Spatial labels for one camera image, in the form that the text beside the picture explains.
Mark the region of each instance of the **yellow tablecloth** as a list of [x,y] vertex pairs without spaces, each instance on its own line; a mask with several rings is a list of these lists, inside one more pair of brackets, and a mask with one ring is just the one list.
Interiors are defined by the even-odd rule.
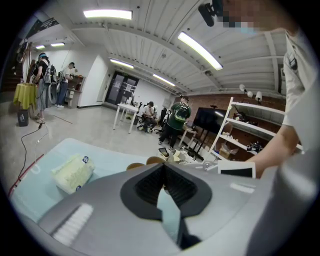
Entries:
[[27,110],[30,104],[36,105],[37,87],[31,83],[18,83],[15,88],[13,97],[13,104],[22,106],[24,110]]

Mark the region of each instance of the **brown cup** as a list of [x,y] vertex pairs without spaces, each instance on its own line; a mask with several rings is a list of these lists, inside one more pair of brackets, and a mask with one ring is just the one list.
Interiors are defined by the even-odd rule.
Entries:
[[137,168],[137,167],[141,167],[141,166],[145,166],[145,164],[140,163],[140,162],[134,162],[134,163],[129,164],[128,167],[126,168],[126,170],[131,171],[132,169]]
[[147,159],[146,164],[147,165],[152,165],[152,164],[159,164],[159,163],[165,163],[166,160],[157,157],[157,156],[151,156]]

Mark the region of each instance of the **gray concrete floor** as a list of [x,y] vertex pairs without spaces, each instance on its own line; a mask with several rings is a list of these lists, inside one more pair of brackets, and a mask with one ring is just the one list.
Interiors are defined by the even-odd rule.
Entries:
[[[129,134],[130,120],[118,122],[113,130],[115,116],[115,110],[101,106],[82,109],[47,108],[45,126],[23,138],[27,150],[24,169],[35,160],[35,155],[39,157],[46,154],[66,138],[126,154],[146,157],[157,155],[160,146],[159,136],[155,132],[145,133],[133,126],[132,133]],[[38,126],[38,123],[29,119],[28,126],[19,127],[16,113],[0,117],[0,175],[6,191],[16,181],[24,165],[25,149],[21,137],[36,131]],[[36,145],[47,132],[48,134]],[[162,147],[168,148],[169,145],[164,143]]]

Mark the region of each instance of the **green shirt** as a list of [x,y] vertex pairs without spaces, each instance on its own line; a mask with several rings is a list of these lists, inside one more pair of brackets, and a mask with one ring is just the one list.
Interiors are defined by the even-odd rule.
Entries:
[[[168,120],[168,125],[170,127],[172,127],[173,129],[176,129],[176,130],[179,130],[179,131],[182,130],[185,122],[176,120],[176,118],[175,118],[175,110],[177,110],[177,108],[182,104],[183,104],[182,102],[177,102],[177,103],[172,105],[172,107],[171,107],[172,114],[171,114],[171,116],[169,117],[169,120]],[[191,108],[186,103],[184,103],[184,105],[186,107],[188,107],[188,110],[189,110],[188,115],[185,117],[187,119],[191,115]]]

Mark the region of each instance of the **white shelving unit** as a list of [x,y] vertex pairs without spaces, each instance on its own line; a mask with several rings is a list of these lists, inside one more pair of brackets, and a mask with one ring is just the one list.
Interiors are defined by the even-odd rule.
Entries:
[[[221,124],[221,128],[218,132],[218,135],[216,136],[216,138],[215,138],[215,140],[214,140],[214,142],[213,142],[213,144],[207,154],[207,157],[205,157],[203,161],[205,161],[210,154],[219,158],[220,160],[228,160],[214,151],[214,147],[216,146],[216,143],[219,138],[222,138],[222,139],[238,146],[241,149],[247,150],[246,145],[239,143],[235,139],[232,139],[230,137],[222,135],[222,131],[224,129],[224,126],[227,123],[232,123],[234,128],[241,130],[243,132],[252,134],[252,135],[257,136],[259,138],[265,139],[267,141],[270,141],[276,135],[274,132],[263,129],[261,127],[258,127],[258,126],[252,125],[252,124],[248,124],[248,123],[245,123],[242,121],[237,121],[232,118],[228,118],[230,110],[232,109],[232,106],[235,106],[239,112],[244,112],[248,117],[254,117],[254,118],[264,120],[266,122],[276,124],[279,126],[282,125],[282,122],[285,117],[285,112],[283,112],[281,110],[274,109],[274,108],[261,106],[261,105],[234,102],[233,100],[234,100],[234,98],[231,97],[229,107],[228,107],[227,112],[225,114],[224,120]],[[303,147],[301,145],[297,145],[296,147],[299,150],[303,151]],[[255,151],[251,151],[250,153],[253,155],[257,154]]]

